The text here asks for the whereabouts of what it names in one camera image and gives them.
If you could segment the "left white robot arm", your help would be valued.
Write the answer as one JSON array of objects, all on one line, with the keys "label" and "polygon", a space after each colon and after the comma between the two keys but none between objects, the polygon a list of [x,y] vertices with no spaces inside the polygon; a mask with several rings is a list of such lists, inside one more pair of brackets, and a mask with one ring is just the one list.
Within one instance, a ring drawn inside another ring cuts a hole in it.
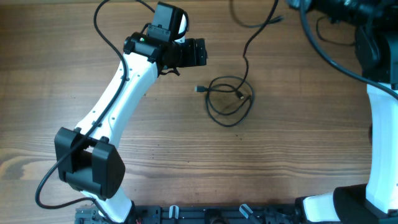
[{"label": "left white robot arm", "polygon": [[152,22],[125,40],[119,68],[91,112],[55,136],[60,180],[91,200],[108,223],[135,223],[117,148],[140,99],[159,76],[206,65],[205,41],[186,39],[188,29],[183,9],[158,2]]}]

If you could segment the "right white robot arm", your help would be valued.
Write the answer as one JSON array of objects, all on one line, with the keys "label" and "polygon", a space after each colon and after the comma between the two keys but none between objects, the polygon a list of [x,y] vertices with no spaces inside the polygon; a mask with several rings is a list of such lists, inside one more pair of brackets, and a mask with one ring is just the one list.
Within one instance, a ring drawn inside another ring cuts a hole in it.
[{"label": "right white robot arm", "polygon": [[[308,41],[339,72],[367,85],[372,123],[371,173],[366,184],[298,198],[303,223],[397,223],[397,1],[289,1]],[[335,62],[314,38],[307,12],[355,27],[360,75]]]}]

